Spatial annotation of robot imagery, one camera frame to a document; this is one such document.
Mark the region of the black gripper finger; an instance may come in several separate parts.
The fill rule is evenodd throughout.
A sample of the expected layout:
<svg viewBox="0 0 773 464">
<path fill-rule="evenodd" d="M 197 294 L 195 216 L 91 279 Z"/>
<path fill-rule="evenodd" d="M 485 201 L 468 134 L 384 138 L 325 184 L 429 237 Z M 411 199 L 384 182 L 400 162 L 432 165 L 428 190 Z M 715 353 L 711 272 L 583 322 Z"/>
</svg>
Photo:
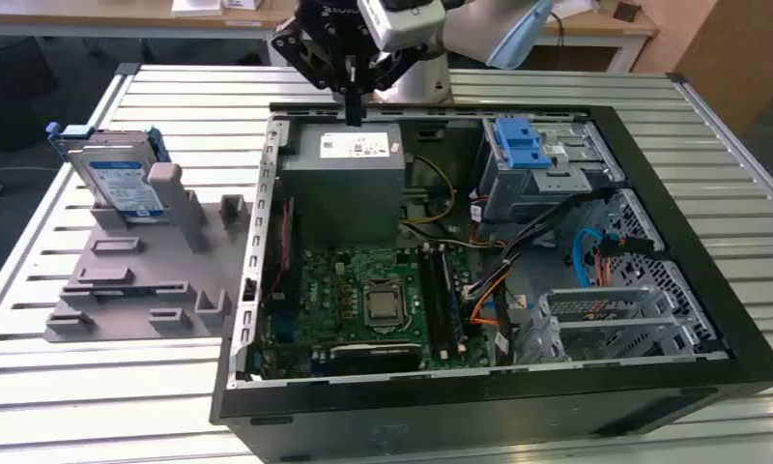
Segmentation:
<svg viewBox="0 0 773 464">
<path fill-rule="evenodd" d="M 276 29 L 272 45 L 279 54 L 296 68 L 312 85 L 329 89 L 344 104 L 344 118 L 348 126 L 355 125 L 355 92 L 347 58 L 349 55 L 333 39 L 308 36 L 305 26 L 291 17 Z"/>
<path fill-rule="evenodd" d="M 372 94 L 375 91 L 388 90 L 425 53 L 427 45 L 420 44 L 389 53 L 380 61 L 373 60 L 373 54 L 355 56 L 355 126 L 359 126 L 363 123 L 363 119 L 367 116 L 365 95 Z"/>
</svg>

